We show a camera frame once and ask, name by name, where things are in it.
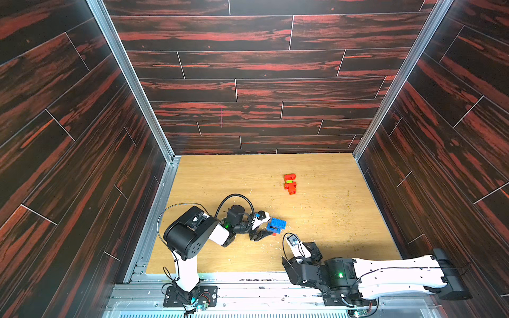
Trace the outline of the blue long brick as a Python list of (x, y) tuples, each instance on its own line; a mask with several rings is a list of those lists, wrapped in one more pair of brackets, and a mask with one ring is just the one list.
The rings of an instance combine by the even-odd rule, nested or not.
[(272, 225), (273, 227), (278, 227), (282, 230), (286, 229), (286, 221), (283, 221), (281, 219), (272, 218), (268, 225)]
[(280, 228), (278, 228), (278, 227), (273, 227), (272, 225), (268, 225), (268, 226), (266, 227), (266, 229), (267, 229), (268, 231), (271, 231), (271, 232), (276, 233), (276, 234), (280, 234), (280, 233), (281, 233), (281, 231), (282, 231), (282, 229), (280, 229)]

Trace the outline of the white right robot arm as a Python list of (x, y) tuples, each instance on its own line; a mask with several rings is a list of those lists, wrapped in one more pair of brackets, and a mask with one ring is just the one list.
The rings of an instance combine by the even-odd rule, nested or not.
[(440, 300), (463, 301), (472, 295), (445, 250), (401, 260), (366, 260), (336, 257), (324, 260), (314, 242), (302, 242), (291, 234), (284, 247), (293, 256), (282, 257), (289, 281), (322, 293), (326, 305), (366, 306), (394, 295), (436, 295)]

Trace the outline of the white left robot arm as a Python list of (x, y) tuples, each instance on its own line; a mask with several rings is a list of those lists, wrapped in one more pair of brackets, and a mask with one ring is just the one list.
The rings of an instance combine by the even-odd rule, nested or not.
[(202, 205), (192, 204), (164, 233), (158, 234), (174, 257), (176, 278), (172, 281), (176, 291), (189, 297), (198, 289), (198, 254), (208, 241), (222, 247), (229, 246), (238, 235), (248, 235), (250, 240), (259, 241), (273, 234), (262, 228), (271, 220), (269, 213), (255, 210), (247, 213), (241, 205), (231, 206), (226, 217), (218, 219)]

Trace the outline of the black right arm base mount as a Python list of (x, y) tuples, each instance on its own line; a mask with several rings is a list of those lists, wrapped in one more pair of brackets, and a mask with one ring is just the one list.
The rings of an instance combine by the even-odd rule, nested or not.
[(377, 299), (364, 299), (357, 286), (339, 287), (332, 291), (322, 291), (325, 306), (343, 306), (347, 308), (369, 307), (378, 304)]

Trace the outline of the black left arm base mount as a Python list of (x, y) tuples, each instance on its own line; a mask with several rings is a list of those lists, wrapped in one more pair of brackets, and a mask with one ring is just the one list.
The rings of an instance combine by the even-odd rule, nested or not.
[(179, 286), (169, 285), (164, 293), (163, 307), (194, 307), (206, 310), (217, 305), (217, 286), (196, 286), (184, 291)]

